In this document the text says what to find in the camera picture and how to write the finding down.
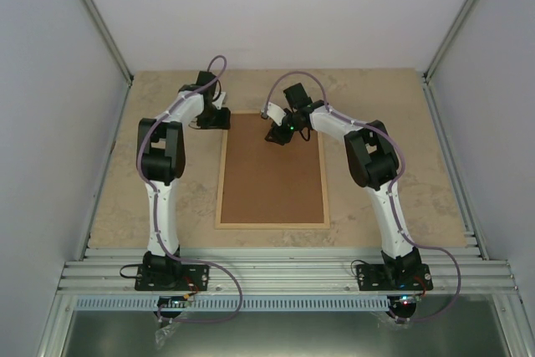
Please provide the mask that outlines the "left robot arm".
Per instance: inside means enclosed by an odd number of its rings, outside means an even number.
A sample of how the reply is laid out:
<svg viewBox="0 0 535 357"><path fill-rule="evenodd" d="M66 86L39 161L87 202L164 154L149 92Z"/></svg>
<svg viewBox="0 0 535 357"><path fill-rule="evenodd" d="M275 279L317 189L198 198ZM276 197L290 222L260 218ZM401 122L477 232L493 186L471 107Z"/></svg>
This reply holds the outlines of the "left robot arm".
<svg viewBox="0 0 535 357"><path fill-rule="evenodd" d="M202 70L196 82L182 86L176 99L155 118L138 124L136 169L145 183L150 207L150 240L147 252L163 260L154 271L164 289L178 287L183 270L176 264L180 243L176 231L179 179L186 168L184 130L196 122L202 130L229 130L231 111L217 102L219 77Z"/></svg>

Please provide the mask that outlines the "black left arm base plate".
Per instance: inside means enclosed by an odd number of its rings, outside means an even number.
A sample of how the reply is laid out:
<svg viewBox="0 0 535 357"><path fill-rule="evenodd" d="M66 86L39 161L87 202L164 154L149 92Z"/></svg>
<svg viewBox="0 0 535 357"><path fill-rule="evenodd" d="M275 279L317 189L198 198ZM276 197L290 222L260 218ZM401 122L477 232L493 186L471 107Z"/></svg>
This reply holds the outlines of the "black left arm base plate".
<svg viewBox="0 0 535 357"><path fill-rule="evenodd" d="M206 291L210 268L201 264L184 264L175 260L142 263L135 278L136 291Z"/></svg>

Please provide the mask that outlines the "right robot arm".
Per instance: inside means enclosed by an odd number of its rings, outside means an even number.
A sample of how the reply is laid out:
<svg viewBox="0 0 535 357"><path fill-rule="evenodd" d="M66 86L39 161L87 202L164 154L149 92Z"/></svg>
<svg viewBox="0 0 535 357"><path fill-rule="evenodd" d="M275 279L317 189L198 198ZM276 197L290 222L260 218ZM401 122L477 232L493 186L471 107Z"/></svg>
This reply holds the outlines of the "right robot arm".
<svg viewBox="0 0 535 357"><path fill-rule="evenodd" d="M397 181L403 167L384 124L354 120L323 100L312 101L301 84L286 88L284 95L287 108L270 99L262 108L262 117L272 121L265 141L286 145L294 133L306 129L344 144L350 175L369 194L380 228L384 280L393 289L405 288L421 258L400 208Z"/></svg>

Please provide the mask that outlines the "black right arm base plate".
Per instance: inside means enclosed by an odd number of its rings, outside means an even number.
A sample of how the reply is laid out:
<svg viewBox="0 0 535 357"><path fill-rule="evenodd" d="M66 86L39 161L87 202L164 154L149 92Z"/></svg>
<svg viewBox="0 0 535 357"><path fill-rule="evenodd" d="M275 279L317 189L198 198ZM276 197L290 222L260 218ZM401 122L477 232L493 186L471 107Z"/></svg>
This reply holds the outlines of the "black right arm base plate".
<svg viewBox="0 0 535 357"><path fill-rule="evenodd" d="M394 273L384 264L361 263L354 266L361 291L430 291L434 289L431 271L420 264L408 273Z"/></svg>

